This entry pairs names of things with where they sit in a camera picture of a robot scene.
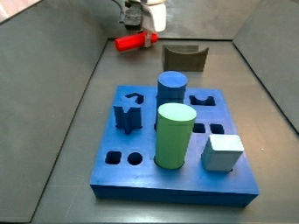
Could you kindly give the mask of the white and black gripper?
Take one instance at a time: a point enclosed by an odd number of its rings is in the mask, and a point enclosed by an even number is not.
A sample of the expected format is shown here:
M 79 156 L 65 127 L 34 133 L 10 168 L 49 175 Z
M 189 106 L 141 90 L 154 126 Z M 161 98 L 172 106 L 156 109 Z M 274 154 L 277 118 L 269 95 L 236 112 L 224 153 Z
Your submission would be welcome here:
M 152 33 L 165 29 L 165 0 L 124 0 L 121 22 L 129 31 L 144 31 L 144 48 L 152 44 Z

